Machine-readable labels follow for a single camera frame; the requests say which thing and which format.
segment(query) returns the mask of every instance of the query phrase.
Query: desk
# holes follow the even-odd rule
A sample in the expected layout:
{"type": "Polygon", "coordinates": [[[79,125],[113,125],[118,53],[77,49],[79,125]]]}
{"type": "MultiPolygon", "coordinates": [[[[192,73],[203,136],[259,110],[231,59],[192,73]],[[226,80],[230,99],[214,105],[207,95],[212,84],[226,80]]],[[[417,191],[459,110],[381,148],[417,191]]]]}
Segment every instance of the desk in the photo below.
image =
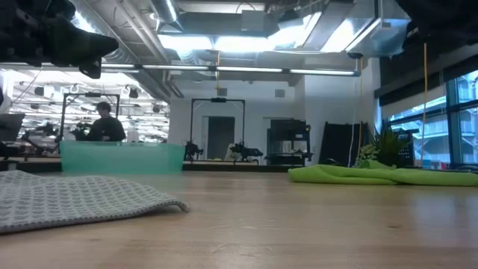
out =
{"type": "Polygon", "coordinates": [[[191,212],[1,236],[1,269],[478,268],[476,188],[294,184],[286,176],[132,177],[191,212]]]}

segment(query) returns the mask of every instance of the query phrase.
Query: air vent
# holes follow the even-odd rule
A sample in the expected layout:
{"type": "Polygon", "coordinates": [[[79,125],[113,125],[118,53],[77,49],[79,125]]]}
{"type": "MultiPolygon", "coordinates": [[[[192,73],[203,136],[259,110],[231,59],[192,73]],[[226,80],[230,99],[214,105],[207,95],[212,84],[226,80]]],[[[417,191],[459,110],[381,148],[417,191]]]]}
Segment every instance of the air vent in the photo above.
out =
{"type": "Polygon", "coordinates": [[[276,90],[276,98],[285,98],[285,90],[276,90]]]}
{"type": "Polygon", "coordinates": [[[218,96],[226,97],[226,96],[227,96],[227,88],[219,88],[219,89],[217,89],[217,95],[218,95],[218,96]]]}

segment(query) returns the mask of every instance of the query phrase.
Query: doorway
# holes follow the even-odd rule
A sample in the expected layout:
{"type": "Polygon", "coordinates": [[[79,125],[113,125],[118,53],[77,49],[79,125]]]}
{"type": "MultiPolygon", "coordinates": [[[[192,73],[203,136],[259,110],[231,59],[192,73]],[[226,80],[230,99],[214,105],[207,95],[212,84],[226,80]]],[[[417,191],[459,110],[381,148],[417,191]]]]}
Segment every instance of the doorway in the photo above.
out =
{"type": "Polygon", "coordinates": [[[209,117],[207,158],[223,160],[229,144],[234,143],[234,133],[234,117],[209,117]]]}

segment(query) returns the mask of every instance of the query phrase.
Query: dark shirt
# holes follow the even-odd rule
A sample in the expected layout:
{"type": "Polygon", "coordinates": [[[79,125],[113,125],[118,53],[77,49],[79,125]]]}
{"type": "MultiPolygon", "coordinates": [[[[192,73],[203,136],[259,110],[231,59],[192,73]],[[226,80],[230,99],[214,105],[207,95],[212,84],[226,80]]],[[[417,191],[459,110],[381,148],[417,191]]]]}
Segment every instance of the dark shirt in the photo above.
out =
{"type": "Polygon", "coordinates": [[[106,117],[95,120],[90,133],[88,133],[87,140],[101,141],[104,136],[109,137],[109,141],[112,142],[122,141],[126,138],[125,130],[117,118],[106,117]]]}

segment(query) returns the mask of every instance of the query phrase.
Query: orange cable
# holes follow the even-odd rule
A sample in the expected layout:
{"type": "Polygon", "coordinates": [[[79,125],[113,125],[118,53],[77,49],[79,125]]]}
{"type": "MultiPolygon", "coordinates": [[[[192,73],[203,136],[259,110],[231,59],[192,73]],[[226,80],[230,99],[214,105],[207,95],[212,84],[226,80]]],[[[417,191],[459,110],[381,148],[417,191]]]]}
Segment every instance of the orange cable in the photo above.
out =
{"type": "Polygon", "coordinates": [[[426,94],[428,93],[428,60],[427,60],[427,49],[426,49],[426,43],[423,45],[423,68],[425,72],[425,92],[424,92],[424,103],[423,103],[423,118],[422,118],[422,123],[423,125],[421,126],[421,157],[420,157],[420,165],[423,167],[423,153],[424,153],[424,147],[425,147],[425,124],[426,124],[426,94]]]}

